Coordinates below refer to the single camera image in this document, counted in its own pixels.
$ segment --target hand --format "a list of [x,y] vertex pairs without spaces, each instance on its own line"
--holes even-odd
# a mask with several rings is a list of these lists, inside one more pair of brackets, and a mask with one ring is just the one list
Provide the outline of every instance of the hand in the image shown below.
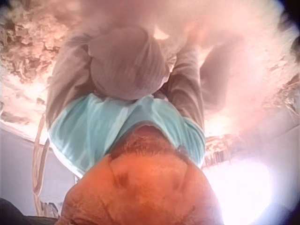
[[187,44],[200,45],[204,42],[208,29],[205,25],[199,25],[195,22],[188,24],[184,30],[187,35]]

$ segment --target striped hat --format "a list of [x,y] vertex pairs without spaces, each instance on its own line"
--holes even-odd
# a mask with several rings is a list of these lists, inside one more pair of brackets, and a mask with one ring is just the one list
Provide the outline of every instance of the striped hat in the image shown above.
[[96,91],[136,100],[156,92],[169,76],[156,39],[139,26],[115,28],[89,43]]

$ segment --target shirt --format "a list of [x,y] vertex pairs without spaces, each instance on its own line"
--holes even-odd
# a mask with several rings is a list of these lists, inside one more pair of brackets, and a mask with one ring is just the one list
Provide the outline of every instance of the shirt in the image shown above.
[[49,137],[58,159],[81,178],[130,128],[143,122],[153,124],[175,148],[185,147],[190,159],[202,164],[203,131],[171,103],[153,96],[135,102],[94,94],[80,97],[59,114]]

